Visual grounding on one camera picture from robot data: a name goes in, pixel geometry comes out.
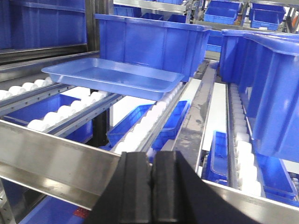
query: shallow blue tray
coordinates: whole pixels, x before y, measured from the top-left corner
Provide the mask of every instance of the shallow blue tray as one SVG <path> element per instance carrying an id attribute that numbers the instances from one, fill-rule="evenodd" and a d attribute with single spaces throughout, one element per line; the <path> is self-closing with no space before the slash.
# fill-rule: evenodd
<path id="1" fill-rule="evenodd" d="M 57 83 L 83 86 L 122 95 L 159 100 L 184 77 L 181 73 L 120 63 L 100 58 L 84 58 L 43 68 Z"/>

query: metal rail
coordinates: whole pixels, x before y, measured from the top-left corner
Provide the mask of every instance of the metal rail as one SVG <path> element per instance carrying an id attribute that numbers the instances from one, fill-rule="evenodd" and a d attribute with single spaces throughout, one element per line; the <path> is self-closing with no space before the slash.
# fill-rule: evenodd
<path id="1" fill-rule="evenodd" d="M 208 111 L 216 79 L 217 64 L 216 61 L 210 61 L 204 72 L 190 110 L 183 121 L 173 146 L 173 150 L 179 150 L 195 172 L 198 170 Z"/>

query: plastic crate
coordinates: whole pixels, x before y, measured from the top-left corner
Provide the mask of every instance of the plastic crate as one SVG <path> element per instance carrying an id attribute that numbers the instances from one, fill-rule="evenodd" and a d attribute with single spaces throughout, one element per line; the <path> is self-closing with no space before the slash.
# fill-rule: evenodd
<path id="1" fill-rule="evenodd" d="M 282 160 L 262 155 L 256 155 L 256 158 L 263 174 L 263 189 L 267 198 L 292 200 L 298 193 Z"/>
<path id="2" fill-rule="evenodd" d="M 185 15 L 172 14 L 167 21 L 168 22 L 186 23 L 186 16 Z"/>
<path id="3" fill-rule="evenodd" d="M 234 9 L 208 7 L 204 15 L 204 21 L 223 24 L 234 24 L 237 15 L 238 12 Z"/>
<path id="4" fill-rule="evenodd" d="M 264 15 L 267 15 L 268 11 L 276 12 L 278 15 L 279 23 L 282 22 L 282 20 L 284 19 L 284 15 L 285 15 L 285 8 L 283 6 L 272 6 L 272 5 L 263 5 L 263 4 L 252 3 L 252 7 L 249 12 L 250 20 L 253 20 L 253 12 L 256 10 L 257 11 L 262 10 Z"/>
<path id="5" fill-rule="evenodd" d="M 19 224 L 81 224 L 74 215 L 78 206 L 47 196 Z"/>
<path id="6" fill-rule="evenodd" d="M 243 37 L 245 34 L 273 35 L 292 39 L 299 38 L 299 35 L 297 34 L 282 34 L 262 31 L 224 29 L 221 33 L 223 35 L 223 40 L 220 54 L 220 76 L 224 82 L 235 84 L 239 84 L 241 78 L 240 75 L 243 70 L 244 55 L 247 47 L 247 39 Z"/>
<path id="7" fill-rule="evenodd" d="M 193 77 L 203 61 L 211 27 L 96 14 L 100 57 Z"/>
<path id="8" fill-rule="evenodd" d="M 146 113 L 150 107 L 151 105 L 141 105 L 136 107 L 115 127 L 107 132 L 107 137 L 112 147 L 117 144 L 117 142 Z M 153 143 L 152 148 L 154 150 L 160 150 L 169 139 L 175 139 L 188 108 L 188 101 L 179 101 L 160 134 L 156 138 L 156 141 Z"/>
<path id="9" fill-rule="evenodd" d="M 72 8 L 79 8 L 82 10 L 85 9 L 84 0 L 14 0 L 14 1 L 40 3 L 40 4 L 53 5 L 53 6 L 72 7 Z"/>
<path id="10" fill-rule="evenodd" d="M 9 0 L 0 1 L 0 49 L 11 48 Z"/>
<path id="11" fill-rule="evenodd" d="M 149 20 L 163 20 L 164 15 L 160 14 L 154 14 L 154 13 L 146 13 L 141 16 L 143 19 L 149 19 Z"/>
<path id="12" fill-rule="evenodd" d="M 228 148 L 226 133 L 215 131 L 210 153 L 207 157 L 205 179 L 213 182 L 227 181 Z"/>
<path id="13" fill-rule="evenodd" d="M 212 0 L 210 1 L 209 7 L 217 7 L 217 8 L 230 8 L 234 9 L 239 12 L 240 9 L 240 3 L 239 2 L 233 2 L 233 1 L 216 1 Z"/>
<path id="14" fill-rule="evenodd" d="M 163 2 L 163 3 L 181 5 L 183 0 L 156 0 L 156 2 Z"/>
<path id="15" fill-rule="evenodd" d="M 276 12 L 264 10 L 255 10 L 250 26 L 252 28 L 266 27 L 268 30 L 277 30 L 280 24 L 278 14 Z"/>
<path id="16" fill-rule="evenodd" d="M 81 8 L 11 0 L 12 48 L 30 49 L 86 43 Z"/>
<path id="17" fill-rule="evenodd" d="M 259 63 L 260 67 L 265 65 L 266 73 L 260 74 L 259 67 L 256 69 L 250 95 L 250 100 L 256 101 L 258 108 L 252 133 L 257 151 L 298 162 L 299 40 L 257 34 L 247 34 L 245 37 L 257 43 L 255 50 L 249 50 L 245 58 L 266 54 L 269 57 Z M 261 91 L 260 100 L 252 98 L 256 91 Z"/>
<path id="18" fill-rule="evenodd" d="M 62 94 L 55 95 L 35 104 L 21 108 L 15 112 L 9 113 L 4 116 L 4 120 L 17 125 L 27 126 L 30 121 L 34 119 L 42 119 L 48 112 L 55 112 L 59 109 L 59 107 L 63 105 L 70 105 L 74 100 L 78 99 Z M 89 121 L 65 138 L 78 142 L 87 142 L 92 136 L 93 124 L 92 121 Z"/>
<path id="19" fill-rule="evenodd" d="M 222 39 L 221 31 L 211 30 L 206 50 L 221 52 Z"/>
<path id="20" fill-rule="evenodd" d="M 141 16 L 141 8 L 114 5 L 114 15 L 140 17 Z"/>

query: blue plastic tray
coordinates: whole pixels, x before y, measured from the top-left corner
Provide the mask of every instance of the blue plastic tray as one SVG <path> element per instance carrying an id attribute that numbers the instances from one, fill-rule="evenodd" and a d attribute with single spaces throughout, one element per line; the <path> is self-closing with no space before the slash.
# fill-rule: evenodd
<path id="1" fill-rule="evenodd" d="M 107 132 L 107 137 L 112 147 L 117 144 L 125 133 L 146 113 L 150 107 L 151 105 L 141 105 L 136 107 L 115 127 Z M 179 101 L 158 135 L 156 141 L 153 143 L 152 147 L 154 150 L 160 150 L 169 139 L 175 139 L 188 109 L 188 101 Z"/>
<path id="2" fill-rule="evenodd" d="M 228 176 L 228 149 L 226 133 L 214 132 L 207 158 L 205 178 L 209 181 L 226 181 Z"/>
<path id="3" fill-rule="evenodd" d="M 122 95 L 159 100 L 184 77 L 140 65 L 84 58 L 42 69 L 57 83 L 83 86 Z"/>
<path id="4" fill-rule="evenodd" d="M 255 84 L 260 81 L 264 83 L 260 101 L 256 102 L 258 111 L 252 133 L 257 151 L 263 155 L 298 162 L 299 40 L 257 34 L 247 34 L 245 37 L 258 44 L 257 52 L 249 51 L 246 58 L 252 54 L 263 55 L 264 52 L 271 54 L 270 64 L 264 74 L 266 79 L 259 80 L 259 76 L 256 76 L 252 86 L 253 94 L 256 92 Z"/>
<path id="5" fill-rule="evenodd" d="M 78 206 L 47 196 L 19 224 L 82 224 L 84 219 L 73 215 Z"/>
<path id="6" fill-rule="evenodd" d="M 256 158 L 263 174 L 263 189 L 267 198 L 275 200 L 278 196 L 293 199 L 298 194 L 282 160 L 262 155 Z"/>
<path id="7" fill-rule="evenodd" d="M 74 100 L 78 99 L 62 94 L 55 95 L 15 112 L 9 113 L 4 116 L 4 120 L 17 125 L 27 126 L 30 121 L 34 119 L 42 119 L 48 112 L 55 112 L 59 109 L 59 107 L 63 105 L 70 105 Z M 78 142 L 87 142 L 92 136 L 93 124 L 92 121 L 89 121 L 65 138 Z"/>

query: metal upright post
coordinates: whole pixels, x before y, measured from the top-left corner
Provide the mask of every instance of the metal upright post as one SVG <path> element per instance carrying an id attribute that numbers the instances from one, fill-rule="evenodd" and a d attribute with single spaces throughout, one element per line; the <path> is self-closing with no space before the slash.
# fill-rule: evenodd
<path id="1" fill-rule="evenodd" d="M 112 14 L 113 0 L 85 0 L 88 51 L 100 50 L 99 26 L 94 18 L 95 13 Z M 88 142 L 89 145 L 98 147 L 107 143 L 106 132 L 110 127 L 109 114 L 110 111 L 107 109 L 93 119 L 93 138 Z"/>

